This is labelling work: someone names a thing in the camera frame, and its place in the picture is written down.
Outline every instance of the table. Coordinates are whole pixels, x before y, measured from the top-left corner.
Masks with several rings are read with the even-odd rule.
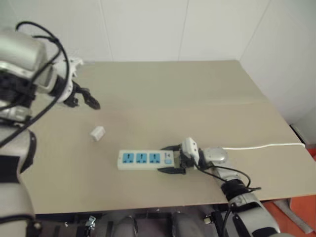
[[[35,212],[67,213],[227,202],[212,177],[118,171],[120,149],[157,150],[191,136],[200,148],[299,142],[238,61],[84,65],[75,79],[101,104],[55,106],[33,127],[35,162],[22,178]],[[48,103],[38,96],[34,111]],[[89,137],[103,126],[99,142]],[[262,187],[259,199],[316,193],[316,167],[301,146],[228,151]]]

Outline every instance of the black cable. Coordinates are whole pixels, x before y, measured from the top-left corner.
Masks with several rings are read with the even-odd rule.
[[[250,184],[251,184],[251,178],[249,175],[247,175],[246,173],[240,171],[240,170],[237,170],[237,169],[233,169],[233,168],[228,168],[228,167],[223,167],[223,166],[218,166],[218,165],[211,165],[209,166],[208,168],[220,168],[220,169],[227,169],[227,170],[231,170],[231,171],[235,171],[237,173],[240,173],[242,175],[244,175],[247,179],[248,179],[248,184],[247,184],[247,188],[249,188]]]
[[[232,210],[231,210],[231,208],[229,208],[225,214],[224,222],[223,222],[223,226],[222,226],[222,237],[226,237],[226,224],[227,224],[227,220],[228,220],[228,217],[229,217],[231,212],[232,212]]]
[[[257,188],[248,188],[250,192],[256,191],[256,190],[261,190],[261,187],[257,187]]]
[[[210,176],[212,176],[212,177],[214,177],[214,178],[216,178],[216,179],[219,179],[219,180],[221,180],[221,181],[223,181],[223,182],[227,182],[227,180],[222,179],[221,177],[219,177],[219,176],[217,176],[217,175],[215,175],[215,174],[212,174],[212,173],[209,173],[209,172],[206,172],[206,171],[202,170],[202,169],[198,166],[198,164],[196,163],[196,161],[194,160],[194,158],[192,158],[192,160],[193,160],[194,166],[195,166],[200,172],[202,172],[202,173],[204,173],[204,174],[207,174],[207,175],[210,175]]]
[[[67,86],[67,82],[68,82],[68,77],[69,77],[69,73],[70,73],[70,65],[69,65],[69,60],[68,60],[68,56],[66,54],[66,51],[64,49],[64,47],[62,46],[61,42],[58,40],[58,38],[53,35],[49,30],[47,30],[45,27],[34,23],[34,22],[29,22],[29,21],[24,21],[24,22],[20,22],[19,24],[17,24],[16,26],[16,30],[19,29],[20,26],[22,25],[33,25],[36,27],[39,27],[40,29],[42,29],[43,31],[47,32],[53,39],[54,39],[54,43],[60,48],[60,50],[62,51],[64,58],[65,58],[65,63],[66,63],[66,76],[65,76],[65,81],[63,84],[63,88],[65,89]],[[21,132],[23,132],[25,129],[27,129],[29,126],[31,126],[33,123],[35,123],[37,120],[40,119],[40,117],[42,117],[47,111],[49,111],[58,101],[59,97],[62,95],[63,90],[60,90],[60,92],[56,95],[56,97],[52,100],[52,102],[50,104],[48,104],[41,112],[39,112],[33,119],[27,121],[22,127],[20,127],[19,129],[17,129],[16,131],[14,131],[10,136],[8,136],[7,138],[5,138],[4,140],[2,140],[0,142],[0,148],[3,147],[5,144],[7,144],[8,142],[10,142],[12,139],[14,139],[16,136],[18,136]]]
[[[36,36],[36,38],[47,39],[47,40],[51,41],[52,43],[55,43],[55,42],[54,42],[54,39],[53,39],[53,38],[50,38],[50,37]],[[32,84],[34,83],[34,81],[35,81],[35,80],[40,76],[40,74],[42,74],[42,72],[45,71],[45,69],[46,69],[50,64],[52,64],[52,63],[54,62],[54,60],[60,55],[61,49],[60,49],[60,47],[59,47],[57,44],[55,44],[55,45],[57,46],[57,49],[58,49],[57,53],[56,53],[47,63],[45,63],[39,70],[37,70],[37,71],[34,73],[34,75],[32,76],[32,78],[29,80],[29,83],[28,83],[28,86],[27,86],[26,90],[30,90],[30,89],[31,89],[31,86],[32,86]],[[0,111],[6,110],[6,109],[10,109],[10,108],[15,107],[15,106],[17,106],[17,105],[20,105],[20,104],[23,102],[23,100],[25,100],[25,98],[26,98],[26,95],[25,95],[25,94],[20,95],[19,98],[17,98],[16,102],[11,103],[11,104],[6,105],[6,106],[0,107]]]

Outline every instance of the power strip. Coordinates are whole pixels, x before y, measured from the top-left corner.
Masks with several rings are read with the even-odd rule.
[[[155,170],[174,167],[173,151],[120,150],[119,170]]]

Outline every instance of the white plug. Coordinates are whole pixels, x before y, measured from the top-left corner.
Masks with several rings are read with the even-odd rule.
[[[183,154],[186,157],[188,158],[193,157],[196,164],[198,164],[198,161],[199,161],[198,146],[197,146],[197,143],[191,137],[186,138],[182,142],[181,149],[182,149]]]
[[[105,134],[105,129],[104,127],[101,127],[101,126],[95,127],[95,129],[93,129],[93,131],[90,132],[90,136],[95,142],[100,141],[100,139],[104,136],[104,134]]]

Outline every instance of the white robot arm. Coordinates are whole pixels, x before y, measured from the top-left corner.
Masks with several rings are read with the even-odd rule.
[[[44,27],[33,22],[21,22],[44,30],[46,36],[29,36],[15,31],[0,32],[0,235],[36,236],[40,225],[35,221],[32,203],[20,179],[20,173],[33,163],[36,137],[27,128],[44,115],[55,103],[78,106],[76,93],[85,103],[100,109],[99,103],[86,88],[72,81],[77,58],[68,59],[59,40]],[[45,44],[57,46],[57,53],[47,59]],[[65,60],[54,64],[63,53]],[[51,96],[52,102],[32,116],[31,105],[36,93]]]
[[[229,203],[229,211],[220,233],[222,236],[225,236],[225,223],[231,212],[240,237],[291,237],[280,233],[273,216],[252,192],[260,188],[251,188],[250,178],[247,185],[243,183],[239,175],[246,174],[233,168],[224,149],[199,149],[192,138],[187,138],[181,144],[180,159],[185,166],[192,164],[202,172],[209,168],[213,170],[211,175],[216,178]]]

